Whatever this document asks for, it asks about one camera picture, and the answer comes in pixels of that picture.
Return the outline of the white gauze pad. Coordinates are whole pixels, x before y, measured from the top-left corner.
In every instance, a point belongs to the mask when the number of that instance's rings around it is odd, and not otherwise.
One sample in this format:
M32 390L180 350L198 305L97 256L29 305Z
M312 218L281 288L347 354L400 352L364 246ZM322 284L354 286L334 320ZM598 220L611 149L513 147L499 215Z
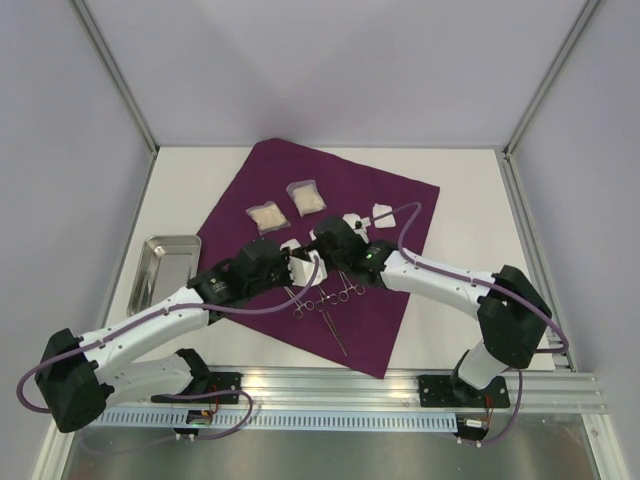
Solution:
M372 222L377 229L395 228L393 208L390 205L375 203L372 208Z
M289 249L289 250L295 250L300 247L301 247L301 243L295 238L290 239L281 245L282 249Z

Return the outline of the steel forceps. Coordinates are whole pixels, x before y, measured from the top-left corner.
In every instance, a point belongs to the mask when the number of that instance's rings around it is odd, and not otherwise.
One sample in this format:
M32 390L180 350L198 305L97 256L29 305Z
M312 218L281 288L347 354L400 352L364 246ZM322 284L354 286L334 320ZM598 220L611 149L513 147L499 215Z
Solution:
M303 302L301 302L300 300L296 300L295 299L296 295L294 294L294 292L289 287L285 287L284 290L287 293L287 295L289 296L289 298L294 301L294 310L293 310L294 317L298 318L298 319L303 318L304 317L305 304Z
M362 296L366 293L366 289L363 286L352 283L344 272L339 271L338 274L343 286L338 292L340 302L346 303L352 295Z
M318 293L318 299L314 302L316 311L325 312L329 306L335 306L340 303L338 295L327 293L321 284L316 286L316 290Z

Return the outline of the long steel tweezers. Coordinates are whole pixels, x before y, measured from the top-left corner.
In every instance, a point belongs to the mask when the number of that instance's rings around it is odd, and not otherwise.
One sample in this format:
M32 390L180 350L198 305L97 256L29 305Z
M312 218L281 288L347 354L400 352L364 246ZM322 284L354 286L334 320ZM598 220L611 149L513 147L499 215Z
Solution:
M342 342L342 339L341 339L340 334L338 332L338 329L337 329L337 327L335 325L335 322L333 321L333 318L332 318L331 313L329 311L329 307L327 308L327 310L325 312L319 312L319 313L322 315L326 325L328 326L331 334L333 335L333 338L336 340L336 342L337 342L342 354L345 357L347 357L348 356L347 350L346 350L346 348L345 348L345 346L344 346L344 344Z

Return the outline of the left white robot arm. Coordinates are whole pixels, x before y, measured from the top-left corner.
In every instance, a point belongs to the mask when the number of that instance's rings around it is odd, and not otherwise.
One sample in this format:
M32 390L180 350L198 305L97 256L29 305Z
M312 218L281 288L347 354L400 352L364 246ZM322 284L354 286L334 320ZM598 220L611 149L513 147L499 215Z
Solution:
M79 336L68 329L55 333L35 381L58 430L78 431L106 408L138 399L203 398L210 390L210 371L195 350L182 348L157 361L141 356L299 278L289 251L270 240L254 240L112 327Z

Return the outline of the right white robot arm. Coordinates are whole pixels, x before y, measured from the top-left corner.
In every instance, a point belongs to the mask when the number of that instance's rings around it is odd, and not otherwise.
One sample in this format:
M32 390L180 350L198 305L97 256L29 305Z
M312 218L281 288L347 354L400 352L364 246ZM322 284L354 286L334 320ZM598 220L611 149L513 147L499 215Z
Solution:
M486 273L446 267L393 242L367 241L338 216L323 220L310 237L329 270L363 286L419 295L478 322L481 340L451 375L450 390L459 403L475 404L494 378L529 368L539 353L551 311L520 269L505 265Z

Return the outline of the left gauze packet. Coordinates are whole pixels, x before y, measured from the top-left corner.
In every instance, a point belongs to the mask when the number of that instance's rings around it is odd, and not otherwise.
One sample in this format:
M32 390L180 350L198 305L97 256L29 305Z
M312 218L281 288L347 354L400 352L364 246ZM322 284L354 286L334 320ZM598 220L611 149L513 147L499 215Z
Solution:
M273 201L253 206L246 210L247 215L255 223L260 235L281 230L290 226L290 222L280 207Z

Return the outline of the gauze packet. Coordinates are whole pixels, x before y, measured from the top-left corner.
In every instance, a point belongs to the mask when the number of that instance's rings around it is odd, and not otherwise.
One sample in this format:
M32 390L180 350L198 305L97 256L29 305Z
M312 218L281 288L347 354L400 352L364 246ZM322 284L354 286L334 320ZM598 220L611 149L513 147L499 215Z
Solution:
M290 222L280 207L273 201L253 206L246 210L247 215L255 223L260 235L281 230L290 226Z
M319 213L327 208L313 179L290 183L286 187L286 192L294 202L300 217Z

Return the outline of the right gauze packet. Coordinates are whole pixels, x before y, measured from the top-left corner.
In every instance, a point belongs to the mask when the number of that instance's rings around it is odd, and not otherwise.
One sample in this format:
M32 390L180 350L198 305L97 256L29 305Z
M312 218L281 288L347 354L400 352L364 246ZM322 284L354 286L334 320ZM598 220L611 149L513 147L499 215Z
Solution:
M294 202L300 217L319 213L327 208L313 179L290 183L286 187L286 192Z

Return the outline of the purple cloth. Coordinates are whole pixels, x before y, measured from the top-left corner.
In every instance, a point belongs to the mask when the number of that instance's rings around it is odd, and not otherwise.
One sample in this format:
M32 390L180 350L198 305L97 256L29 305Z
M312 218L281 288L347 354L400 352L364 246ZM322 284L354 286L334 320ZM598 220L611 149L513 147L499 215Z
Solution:
M367 150L340 156L280 139L257 143L242 154L219 150L210 153L197 170L203 178L207 217L198 230L202 241L199 267L207 270L260 236L282 245L290 239L310 242L313 228L323 219L356 213L372 217L375 203L393 209L418 202L422 209L406 234L405 248L420 253L428 236L440 188L429 160L413 151ZM300 217L286 192L293 182L313 179L327 204L319 213ZM290 226L260 235L246 210L275 202ZM372 240L395 242L401 220L392 229L370 228ZM329 294L343 288L337 272L321 283ZM367 288L362 296L330 306L329 311L347 350L345 357L322 315L304 310L295 318L294 306L260 316L234 315L231 323L251 329L323 359L375 378L384 376L409 303L406 293Z

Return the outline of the steel instrument tray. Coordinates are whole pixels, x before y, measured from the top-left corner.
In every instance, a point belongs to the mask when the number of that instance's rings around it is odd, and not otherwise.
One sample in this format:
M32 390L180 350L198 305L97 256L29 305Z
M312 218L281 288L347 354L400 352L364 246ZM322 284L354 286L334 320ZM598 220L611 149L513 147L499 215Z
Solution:
M156 235L142 246L127 314L135 315L183 287L198 270L201 239L197 235Z

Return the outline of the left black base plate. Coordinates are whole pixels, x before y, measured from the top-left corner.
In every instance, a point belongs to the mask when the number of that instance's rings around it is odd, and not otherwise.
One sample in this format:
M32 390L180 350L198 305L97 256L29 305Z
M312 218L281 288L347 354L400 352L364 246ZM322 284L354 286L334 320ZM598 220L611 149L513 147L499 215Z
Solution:
M243 374L233 371L213 371L207 378L193 380L177 398L171 395L155 395L152 403L211 403L213 405L237 405L238 391L242 388Z

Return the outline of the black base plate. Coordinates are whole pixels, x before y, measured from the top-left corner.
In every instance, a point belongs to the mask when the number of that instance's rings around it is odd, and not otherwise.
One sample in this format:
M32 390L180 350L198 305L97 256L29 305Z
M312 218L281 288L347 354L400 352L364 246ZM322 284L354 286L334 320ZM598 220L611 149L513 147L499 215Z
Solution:
M238 391L242 388L243 374L233 371L213 371L207 378L193 380L177 398L171 395L155 395L152 403L211 403L213 405L237 405Z
M507 409L511 406L506 380L495 377L484 389L454 382L450 375L424 374L416 377L420 406L423 408Z

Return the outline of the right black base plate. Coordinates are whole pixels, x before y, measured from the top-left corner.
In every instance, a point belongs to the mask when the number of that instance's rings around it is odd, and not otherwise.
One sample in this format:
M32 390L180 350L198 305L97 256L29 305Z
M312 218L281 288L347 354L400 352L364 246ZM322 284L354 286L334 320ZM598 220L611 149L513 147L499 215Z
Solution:
M416 377L420 406L423 408L507 409L511 406L506 380L495 377L484 389L454 382L450 375L424 374Z

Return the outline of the aluminium rail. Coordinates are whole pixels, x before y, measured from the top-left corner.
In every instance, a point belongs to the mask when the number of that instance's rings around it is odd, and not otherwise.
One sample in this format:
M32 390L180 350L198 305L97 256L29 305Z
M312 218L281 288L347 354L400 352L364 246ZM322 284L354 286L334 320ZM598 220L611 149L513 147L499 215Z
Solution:
M521 402L526 413L605 413L607 407L591 374L569 370L503 374L477 392L456 390L441 371L392 369L383 379L352 370L296 367L209 368L205 382L231 392L244 390L270 410L400 411L431 409L507 411Z

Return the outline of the left aluminium frame post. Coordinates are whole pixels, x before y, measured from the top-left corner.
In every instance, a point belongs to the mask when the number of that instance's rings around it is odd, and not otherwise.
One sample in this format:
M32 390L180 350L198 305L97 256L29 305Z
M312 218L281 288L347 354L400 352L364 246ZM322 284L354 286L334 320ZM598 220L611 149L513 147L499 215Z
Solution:
M108 45L89 3L85 0L69 0L68 5L77 17L111 84L123 102L136 131L142 138L152 158L155 159L158 155L159 144L154 138L151 128L118 65L115 55Z

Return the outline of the aluminium frame post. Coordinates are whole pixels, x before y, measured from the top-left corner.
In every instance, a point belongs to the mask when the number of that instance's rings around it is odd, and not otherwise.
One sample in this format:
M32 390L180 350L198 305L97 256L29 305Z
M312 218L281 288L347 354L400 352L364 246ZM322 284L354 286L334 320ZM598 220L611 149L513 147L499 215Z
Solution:
M154 138L151 128L118 65L115 55L108 45L89 3L85 0L69 0L68 5L77 17L111 84L123 102L136 131L142 138L152 158L155 159L158 155L159 144Z
M582 3L578 14L536 87L532 98L527 103L508 141L502 149L502 154L507 161L511 160L518 146L524 140L525 135L534 123L546 98L551 93L561 73L569 63L594 17L604 4L605 1L602 0L587 0Z

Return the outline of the right aluminium frame post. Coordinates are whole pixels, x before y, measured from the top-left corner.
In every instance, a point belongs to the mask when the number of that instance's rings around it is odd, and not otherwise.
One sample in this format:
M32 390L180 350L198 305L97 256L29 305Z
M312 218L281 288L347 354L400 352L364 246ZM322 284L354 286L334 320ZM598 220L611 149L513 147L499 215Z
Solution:
M525 135L534 123L546 98L551 93L561 73L569 63L594 17L604 4L605 1L602 0L587 0L582 3L578 14L536 87L532 98L527 103L508 141L502 149L502 154L507 161L511 160L518 146L524 140Z

